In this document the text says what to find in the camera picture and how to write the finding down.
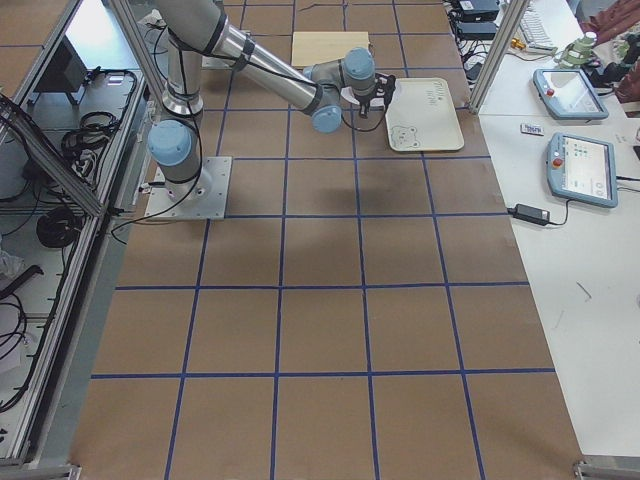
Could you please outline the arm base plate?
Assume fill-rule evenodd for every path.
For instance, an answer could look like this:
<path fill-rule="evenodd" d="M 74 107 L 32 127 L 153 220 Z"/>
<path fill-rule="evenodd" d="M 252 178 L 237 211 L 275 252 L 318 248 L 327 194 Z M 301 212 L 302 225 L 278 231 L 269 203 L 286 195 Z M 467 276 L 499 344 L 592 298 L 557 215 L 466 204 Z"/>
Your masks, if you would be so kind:
<path fill-rule="evenodd" d="M 157 167 L 154 181 L 162 185 L 151 188 L 145 216 L 151 221 L 223 220 L 232 164 L 230 156 L 206 157 L 198 181 L 181 185 L 167 182 Z"/>

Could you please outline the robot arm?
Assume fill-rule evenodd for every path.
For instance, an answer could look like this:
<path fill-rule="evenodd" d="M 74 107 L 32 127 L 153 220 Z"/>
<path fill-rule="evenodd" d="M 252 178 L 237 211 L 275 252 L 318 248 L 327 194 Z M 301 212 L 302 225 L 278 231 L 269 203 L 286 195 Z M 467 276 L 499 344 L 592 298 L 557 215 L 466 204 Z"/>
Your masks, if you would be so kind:
<path fill-rule="evenodd" d="M 385 107 L 393 99 L 396 78 L 378 73 L 366 48 L 354 48 L 341 59 L 299 72 L 236 28 L 221 1 L 158 1 L 156 6 L 169 33 L 162 104 L 177 118 L 195 116 L 203 109 L 204 57 L 221 61 L 277 94 L 309 116 L 321 133 L 332 133 L 346 123 L 341 108 L 345 88 L 352 90 L 362 118 L 368 116 L 373 99 L 382 99 Z"/>

